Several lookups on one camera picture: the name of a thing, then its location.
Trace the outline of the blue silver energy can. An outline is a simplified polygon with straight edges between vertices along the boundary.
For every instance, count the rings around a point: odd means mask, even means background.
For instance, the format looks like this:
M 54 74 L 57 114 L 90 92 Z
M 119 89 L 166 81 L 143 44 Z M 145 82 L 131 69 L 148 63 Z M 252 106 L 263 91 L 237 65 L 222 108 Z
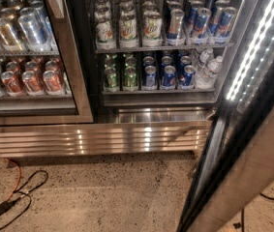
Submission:
M 207 28 L 211 16 L 211 11 L 207 8 L 199 8 L 195 18 L 190 39 L 193 44 L 202 44 L 207 37 Z
M 167 44 L 182 45 L 185 42 L 184 12 L 181 9 L 173 9 L 167 18 Z
M 227 41 L 236 16 L 237 10 L 234 7 L 226 7 L 223 9 L 212 34 L 215 44 L 223 44 Z

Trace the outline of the white green soda can right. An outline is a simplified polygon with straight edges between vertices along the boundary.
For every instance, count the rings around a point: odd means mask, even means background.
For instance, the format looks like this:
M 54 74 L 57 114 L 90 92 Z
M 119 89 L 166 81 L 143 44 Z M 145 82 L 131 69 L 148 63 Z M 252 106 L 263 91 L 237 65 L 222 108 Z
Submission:
M 144 46 L 159 46 L 162 43 L 162 16 L 158 12 L 147 11 L 143 14 Z

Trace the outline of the red cola can middle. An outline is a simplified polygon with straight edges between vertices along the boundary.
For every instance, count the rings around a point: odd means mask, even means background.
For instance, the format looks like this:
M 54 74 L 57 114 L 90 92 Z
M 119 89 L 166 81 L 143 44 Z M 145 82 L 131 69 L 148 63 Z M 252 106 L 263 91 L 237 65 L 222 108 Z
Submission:
M 33 71 L 24 72 L 22 74 L 22 81 L 24 82 L 29 94 L 37 95 L 44 92 L 42 83 Z

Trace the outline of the glass fridge door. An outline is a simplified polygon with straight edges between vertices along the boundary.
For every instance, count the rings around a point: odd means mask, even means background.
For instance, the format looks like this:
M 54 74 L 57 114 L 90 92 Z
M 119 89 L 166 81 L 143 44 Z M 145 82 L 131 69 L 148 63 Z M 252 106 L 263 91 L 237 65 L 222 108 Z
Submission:
M 17 22 L 22 15 L 33 15 L 46 30 L 50 51 L 32 51 Z M 19 28 L 25 51 L 11 52 L 3 47 L 0 37 L 0 127 L 61 125 L 91 123 L 93 115 L 86 90 L 83 65 L 79 55 L 71 0 L 0 0 L 0 17 L 14 19 Z M 7 92 L 1 74 L 6 71 L 22 74 L 33 71 L 43 85 L 42 94 Z M 51 95 L 43 80 L 45 71 L 56 71 L 64 94 Z
M 246 0 L 176 232 L 219 232 L 274 181 L 274 0 Z

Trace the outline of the blue soda can middle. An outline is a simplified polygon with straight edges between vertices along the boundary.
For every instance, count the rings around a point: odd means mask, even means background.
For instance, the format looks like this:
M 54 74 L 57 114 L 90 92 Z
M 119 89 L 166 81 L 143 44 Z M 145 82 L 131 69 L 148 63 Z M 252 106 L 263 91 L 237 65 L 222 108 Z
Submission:
M 173 90 L 176 87 L 176 68 L 174 66 L 164 67 L 161 86 L 165 90 Z

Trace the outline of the blue soda can right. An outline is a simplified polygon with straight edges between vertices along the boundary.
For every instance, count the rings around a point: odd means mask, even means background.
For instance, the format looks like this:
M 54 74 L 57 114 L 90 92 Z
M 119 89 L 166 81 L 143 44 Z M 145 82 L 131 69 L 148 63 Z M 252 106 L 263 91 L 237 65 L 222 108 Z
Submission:
M 194 87 L 196 69 L 192 65 L 184 67 L 179 76 L 179 88 L 180 89 L 192 89 Z

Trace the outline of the blue silver energy can middle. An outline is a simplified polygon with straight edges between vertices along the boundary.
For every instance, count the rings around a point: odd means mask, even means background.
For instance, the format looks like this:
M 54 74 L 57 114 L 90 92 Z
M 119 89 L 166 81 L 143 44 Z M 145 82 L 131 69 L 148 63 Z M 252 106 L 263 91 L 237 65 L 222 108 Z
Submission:
M 211 11 L 207 8 L 199 8 L 195 18 L 190 39 L 193 44 L 202 44 L 207 37 L 207 28 L 211 16 Z

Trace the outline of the gold silver can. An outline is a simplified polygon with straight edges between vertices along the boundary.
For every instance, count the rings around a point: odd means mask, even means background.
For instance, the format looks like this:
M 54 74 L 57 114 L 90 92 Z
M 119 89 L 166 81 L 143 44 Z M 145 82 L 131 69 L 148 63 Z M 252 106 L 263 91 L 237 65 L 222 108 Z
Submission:
M 0 37 L 7 51 L 25 51 L 26 45 L 14 19 L 0 17 Z

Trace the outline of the red cola can right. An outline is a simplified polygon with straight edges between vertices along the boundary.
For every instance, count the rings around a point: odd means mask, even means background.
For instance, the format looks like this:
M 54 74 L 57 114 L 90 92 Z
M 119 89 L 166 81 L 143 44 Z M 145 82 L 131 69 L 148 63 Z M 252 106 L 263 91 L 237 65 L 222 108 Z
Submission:
M 45 71 L 43 80 L 46 85 L 46 91 L 51 95 L 64 94 L 64 85 L 56 71 Z

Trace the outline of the clear water bottle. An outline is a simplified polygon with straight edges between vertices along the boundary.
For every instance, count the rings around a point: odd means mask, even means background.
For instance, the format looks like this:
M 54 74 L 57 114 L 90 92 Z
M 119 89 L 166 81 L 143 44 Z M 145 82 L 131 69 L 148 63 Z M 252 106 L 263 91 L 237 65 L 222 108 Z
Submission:
M 214 87 L 218 73 L 223 67 L 223 57 L 217 56 L 208 62 L 196 75 L 196 87 L 201 90 L 209 90 Z

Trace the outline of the blue silver energy can right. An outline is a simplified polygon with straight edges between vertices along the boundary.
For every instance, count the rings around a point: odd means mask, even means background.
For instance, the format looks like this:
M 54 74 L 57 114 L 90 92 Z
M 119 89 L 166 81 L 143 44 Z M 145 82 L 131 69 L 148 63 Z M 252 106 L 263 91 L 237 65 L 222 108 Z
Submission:
M 236 16 L 237 10 L 234 7 L 226 7 L 223 9 L 212 34 L 215 44 L 223 44 L 227 41 Z

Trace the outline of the white green soda can middle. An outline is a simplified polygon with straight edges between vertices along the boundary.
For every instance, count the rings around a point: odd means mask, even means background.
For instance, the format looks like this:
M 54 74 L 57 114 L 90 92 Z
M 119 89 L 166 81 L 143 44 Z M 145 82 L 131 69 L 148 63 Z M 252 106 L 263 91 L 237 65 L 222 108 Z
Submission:
M 137 19 L 134 14 L 123 14 L 119 19 L 120 43 L 123 47 L 137 46 Z

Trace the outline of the silver blue tall can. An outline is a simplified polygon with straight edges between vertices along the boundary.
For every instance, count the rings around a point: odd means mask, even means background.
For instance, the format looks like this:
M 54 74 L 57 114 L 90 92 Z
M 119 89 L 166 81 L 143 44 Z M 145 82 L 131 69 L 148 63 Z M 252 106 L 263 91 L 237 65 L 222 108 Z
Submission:
M 22 15 L 17 20 L 29 48 L 32 51 L 43 52 L 50 51 L 50 43 L 46 30 L 41 22 L 33 15 Z

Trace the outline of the red cola can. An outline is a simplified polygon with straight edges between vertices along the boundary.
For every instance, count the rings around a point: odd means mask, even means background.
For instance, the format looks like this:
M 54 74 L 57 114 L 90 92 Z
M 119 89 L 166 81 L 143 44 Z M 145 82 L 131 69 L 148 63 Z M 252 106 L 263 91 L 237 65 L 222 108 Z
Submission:
M 46 85 L 46 91 L 51 95 L 64 94 L 64 85 L 56 71 L 45 71 L 43 80 Z
M 3 72 L 1 79 L 9 94 L 17 95 L 24 92 L 24 84 L 17 73 L 13 71 Z
M 22 81 L 24 82 L 29 94 L 37 95 L 44 92 L 42 83 L 33 71 L 24 72 L 22 74 Z

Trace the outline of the white green soda can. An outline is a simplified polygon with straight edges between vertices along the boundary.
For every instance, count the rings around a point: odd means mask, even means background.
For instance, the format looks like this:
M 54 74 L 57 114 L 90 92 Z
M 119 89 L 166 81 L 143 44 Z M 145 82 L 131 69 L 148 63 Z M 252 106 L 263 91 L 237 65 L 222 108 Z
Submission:
M 99 49 L 113 49 L 116 47 L 114 31 L 109 17 L 104 16 L 96 22 L 96 43 Z
M 158 12 L 147 11 L 143 14 L 144 46 L 159 46 L 162 43 L 162 16 Z
M 137 19 L 134 14 L 123 14 L 119 19 L 120 43 L 123 47 L 137 46 Z

